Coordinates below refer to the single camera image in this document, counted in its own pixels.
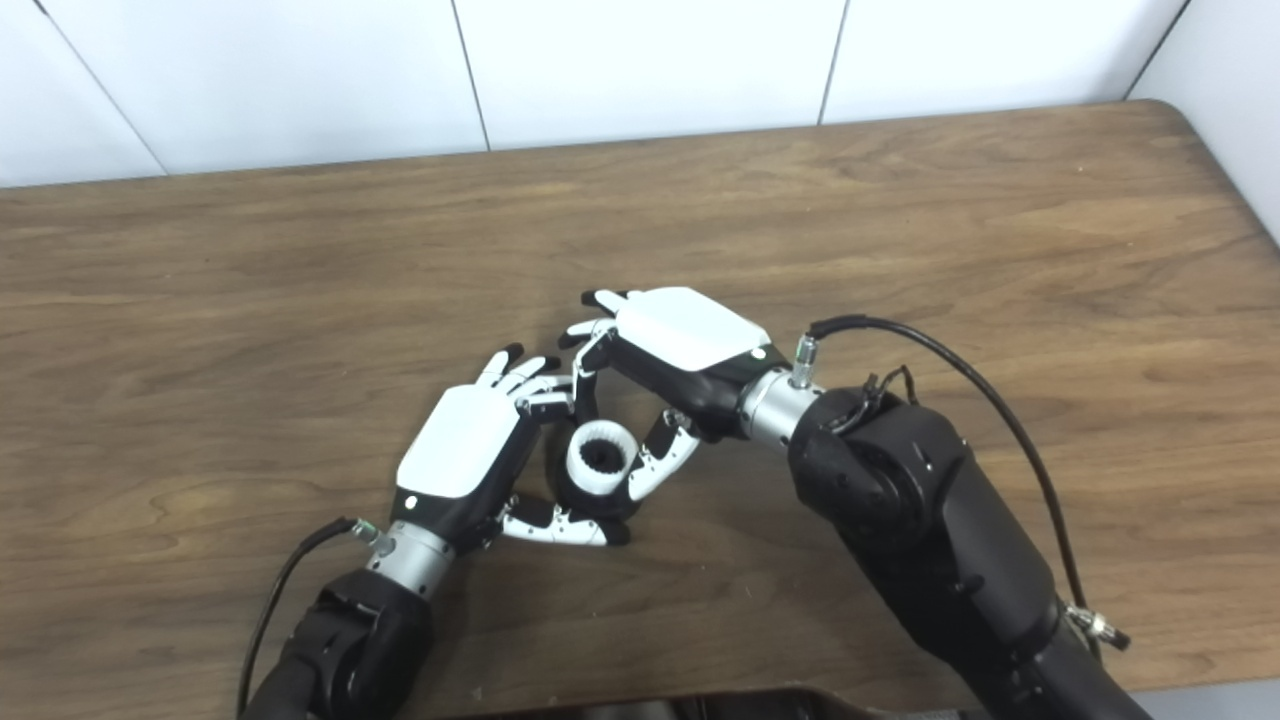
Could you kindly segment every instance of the black fingertip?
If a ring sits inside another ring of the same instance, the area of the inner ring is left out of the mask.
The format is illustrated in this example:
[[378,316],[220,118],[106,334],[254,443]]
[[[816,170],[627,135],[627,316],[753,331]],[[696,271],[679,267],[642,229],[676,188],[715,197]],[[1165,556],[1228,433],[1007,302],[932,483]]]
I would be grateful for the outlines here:
[[611,546],[627,544],[631,542],[631,528],[622,523],[599,523],[604,542]]
[[502,351],[507,354],[507,364],[511,365],[525,354],[525,346],[518,342],[513,342],[507,347],[503,347]]
[[540,497],[521,495],[520,502],[511,509],[509,515],[534,528],[549,528],[556,519],[556,505]]

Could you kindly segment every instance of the wood grain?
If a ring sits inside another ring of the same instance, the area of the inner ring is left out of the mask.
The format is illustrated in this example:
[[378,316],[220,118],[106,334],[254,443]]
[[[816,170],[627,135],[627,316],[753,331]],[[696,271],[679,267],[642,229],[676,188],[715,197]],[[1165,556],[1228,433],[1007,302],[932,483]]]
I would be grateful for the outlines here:
[[[690,284],[780,345],[911,322],[1042,446],[1133,689],[1280,675],[1280,265],[1187,123],[1116,104],[0,192],[0,706],[227,717],[262,594],[306,532],[381,518],[448,386],[552,350],[588,287]],[[891,337],[1041,548],[1030,474],[963,380]],[[657,406],[620,383],[605,411]],[[541,492],[540,459],[521,480]],[[460,562],[402,717],[812,687],[968,701],[792,496],[708,447],[625,550]],[[325,579],[298,571],[266,643]]]

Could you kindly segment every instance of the white plastic part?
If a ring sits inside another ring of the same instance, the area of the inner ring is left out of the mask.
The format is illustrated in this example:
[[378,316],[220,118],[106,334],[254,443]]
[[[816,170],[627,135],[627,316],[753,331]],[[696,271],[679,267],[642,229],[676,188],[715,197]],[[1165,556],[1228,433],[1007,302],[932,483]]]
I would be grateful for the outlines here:
[[480,386],[447,389],[401,460],[396,486],[435,497],[471,495],[518,420],[506,393]]
[[595,520],[570,523],[568,512],[559,506],[556,506],[556,515],[552,518],[552,524],[545,528],[535,528],[529,523],[507,515],[502,519],[502,534],[530,542],[556,544],[586,544],[594,547],[608,544],[608,541],[604,539],[604,532]]
[[635,473],[631,473],[631,478],[627,480],[627,495],[631,496],[631,500],[643,500],[658,489],[663,480],[673,475],[689,460],[689,456],[698,450],[698,438],[689,434],[685,428],[678,428],[676,438],[671,442],[671,448],[667,450],[667,455],[662,460],[649,455],[648,450],[641,450],[641,465],[636,468]]
[[689,372],[769,345],[760,325],[687,287],[631,292],[616,320],[618,337]]
[[[622,468],[613,473],[596,470],[582,457],[582,446],[591,441],[604,441],[618,448],[622,455]],[[631,462],[640,451],[636,438],[613,420],[591,420],[584,423],[568,441],[564,465],[573,484],[591,495],[609,495],[631,471]]]

